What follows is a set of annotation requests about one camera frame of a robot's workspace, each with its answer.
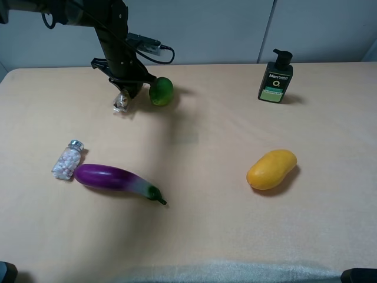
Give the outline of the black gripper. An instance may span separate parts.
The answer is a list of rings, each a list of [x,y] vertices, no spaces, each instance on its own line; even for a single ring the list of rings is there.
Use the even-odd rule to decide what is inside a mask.
[[[126,42],[117,39],[105,28],[96,28],[95,32],[105,58],[94,58],[91,66],[107,75],[120,93],[134,99],[144,84],[152,86],[157,82],[157,77],[148,72]]]

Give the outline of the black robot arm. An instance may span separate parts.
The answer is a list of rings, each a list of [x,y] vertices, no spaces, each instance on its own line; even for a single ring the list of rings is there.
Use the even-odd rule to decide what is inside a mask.
[[[92,68],[131,98],[144,84],[157,82],[127,41],[128,6],[123,1],[1,1],[1,24],[8,23],[10,10],[39,13],[48,29],[56,24],[94,28],[105,58],[94,58]]]

